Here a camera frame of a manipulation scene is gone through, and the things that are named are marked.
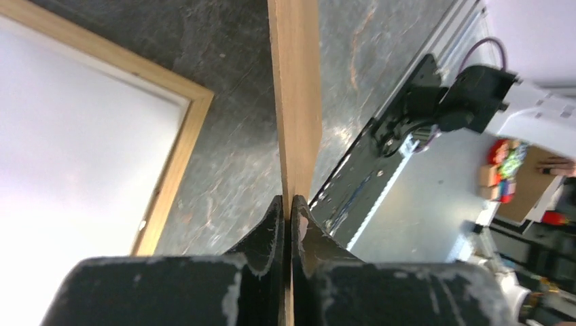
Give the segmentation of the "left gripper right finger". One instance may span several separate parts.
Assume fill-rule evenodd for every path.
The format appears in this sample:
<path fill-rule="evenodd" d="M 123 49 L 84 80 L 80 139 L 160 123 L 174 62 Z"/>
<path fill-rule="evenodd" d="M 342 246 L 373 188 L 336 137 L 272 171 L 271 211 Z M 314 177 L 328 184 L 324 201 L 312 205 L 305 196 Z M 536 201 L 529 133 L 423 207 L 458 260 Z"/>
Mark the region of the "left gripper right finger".
<path fill-rule="evenodd" d="M 296 325 L 516 325 L 495 277 L 456 263 L 367 263 L 313 220 L 306 199 L 291 207 Z"/>

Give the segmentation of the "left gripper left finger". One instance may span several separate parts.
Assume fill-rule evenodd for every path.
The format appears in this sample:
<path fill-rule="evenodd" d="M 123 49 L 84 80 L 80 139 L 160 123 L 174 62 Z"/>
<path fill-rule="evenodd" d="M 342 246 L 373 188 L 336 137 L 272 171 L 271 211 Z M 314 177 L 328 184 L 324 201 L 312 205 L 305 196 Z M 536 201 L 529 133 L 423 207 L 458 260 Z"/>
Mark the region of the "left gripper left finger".
<path fill-rule="evenodd" d="M 95 257 L 62 282 L 44 325 L 280 325 L 282 198 L 221 255 Z"/>

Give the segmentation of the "brown backing board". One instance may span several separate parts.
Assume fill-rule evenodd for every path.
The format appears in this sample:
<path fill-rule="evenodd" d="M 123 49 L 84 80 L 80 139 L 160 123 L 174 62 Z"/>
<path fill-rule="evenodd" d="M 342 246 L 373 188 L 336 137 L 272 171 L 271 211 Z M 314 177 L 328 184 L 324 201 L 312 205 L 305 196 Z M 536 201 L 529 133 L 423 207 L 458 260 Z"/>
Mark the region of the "brown backing board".
<path fill-rule="evenodd" d="M 296 324 L 293 247 L 301 240 L 322 138 L 319 4 L 269 1 L 270 45 L 283 203 L 281 325 Z"/>

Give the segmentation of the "wooden picture frame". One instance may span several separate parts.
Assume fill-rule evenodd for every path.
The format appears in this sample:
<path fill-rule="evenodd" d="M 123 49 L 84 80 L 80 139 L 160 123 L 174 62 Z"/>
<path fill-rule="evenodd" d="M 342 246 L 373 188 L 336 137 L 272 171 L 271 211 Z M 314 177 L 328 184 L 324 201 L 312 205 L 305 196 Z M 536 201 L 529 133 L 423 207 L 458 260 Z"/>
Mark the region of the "wooden picture frame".
<path fill-rule="evenodd" d="M 182 101 L 183 120 L 130 252 L 135 256 L 153 255 L 214 93 L 30 1 L 2 1 L 1 17 L 33 35 L 59 43 L 75 59 L 108 75 Z"/>

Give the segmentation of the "sunflower photo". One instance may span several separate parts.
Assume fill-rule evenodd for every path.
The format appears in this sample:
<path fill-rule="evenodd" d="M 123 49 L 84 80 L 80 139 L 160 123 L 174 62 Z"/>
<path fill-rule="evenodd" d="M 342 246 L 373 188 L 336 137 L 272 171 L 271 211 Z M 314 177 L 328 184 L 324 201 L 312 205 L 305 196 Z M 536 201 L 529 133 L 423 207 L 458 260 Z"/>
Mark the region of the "sunflower photo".
<path fill-rule="evenodd" d="M 132 251 L 188 100 L 1 18 L 1 324 Z"/>

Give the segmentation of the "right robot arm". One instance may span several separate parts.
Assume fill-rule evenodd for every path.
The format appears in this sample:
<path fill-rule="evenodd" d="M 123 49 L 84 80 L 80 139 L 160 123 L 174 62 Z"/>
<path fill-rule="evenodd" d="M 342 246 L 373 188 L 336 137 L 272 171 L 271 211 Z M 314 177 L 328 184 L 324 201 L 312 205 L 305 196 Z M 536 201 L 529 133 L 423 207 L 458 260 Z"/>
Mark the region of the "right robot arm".
<path fill-rule="evenodd" d="M 441 133 L 466 128 L 518 139 L 575 157 L 575 100 L 485 65 L 467 67 L 444 86 L 435 63 L 424 63 L 374 124 L 371 136 L 380 156 L 389 157 L 408 135 L 433 126 Z"/>

